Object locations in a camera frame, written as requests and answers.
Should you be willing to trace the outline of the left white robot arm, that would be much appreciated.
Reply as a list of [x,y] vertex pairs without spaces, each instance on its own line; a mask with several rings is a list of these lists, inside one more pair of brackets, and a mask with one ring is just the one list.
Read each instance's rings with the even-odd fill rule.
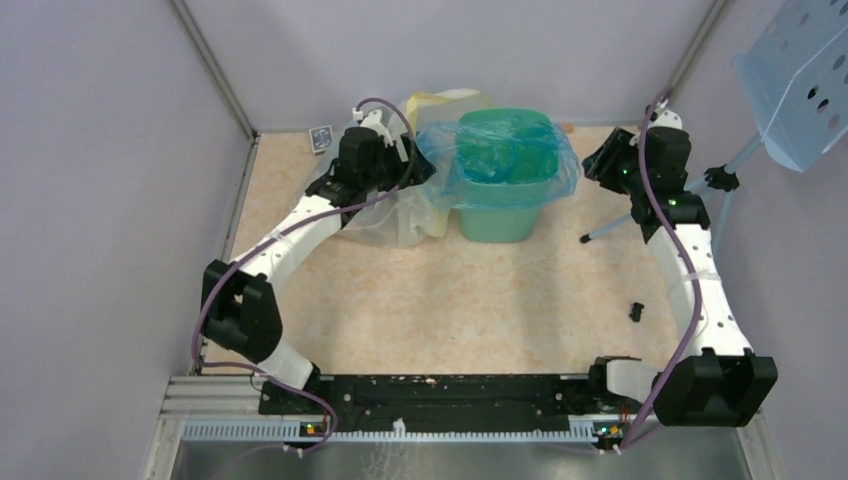
[[356,214],[396,199],[434,173],[414,140],[407,129],[347,128],[290,213],[251,250],[229,263],[215,260],[204,271],[200,336],[284,384],[283,401],[297,413],[319,404],[321,388],[312,380],[319,369],[284,339],[276,295]]

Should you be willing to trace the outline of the green plastic trash bin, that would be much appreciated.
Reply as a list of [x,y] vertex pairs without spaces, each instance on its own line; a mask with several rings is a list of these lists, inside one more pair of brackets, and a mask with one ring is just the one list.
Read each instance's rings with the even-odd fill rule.
[[482,243],[527,239],[559,171],[549,118],[529,109],[474,111],[460,119],[456,147],[463,235]]

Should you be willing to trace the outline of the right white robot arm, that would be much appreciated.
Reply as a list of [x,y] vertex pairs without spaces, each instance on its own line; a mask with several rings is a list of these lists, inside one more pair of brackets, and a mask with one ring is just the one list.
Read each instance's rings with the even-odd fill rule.
[[599,357],[586,385],[589,404],[612,412],[626,398],[647,404],[664,426],[742,427],[778,379],[775,361],[757,355],[731,310],[712,250],[710,218],[688,190],[687,132],[652,127],[643,145],[615,128],[582,162],[587,179],[627,196],[662,273],[683,348],[661,371],[628,357]]

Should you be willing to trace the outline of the blue plastic trash bag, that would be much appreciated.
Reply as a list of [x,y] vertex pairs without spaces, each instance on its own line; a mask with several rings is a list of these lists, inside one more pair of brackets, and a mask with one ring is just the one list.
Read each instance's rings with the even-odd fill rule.
[[427,125],[416,144],[435,168],[426,192],[447,208],[541,208],[572,195],[581,174],[564,130],[535,110],[472,111]]

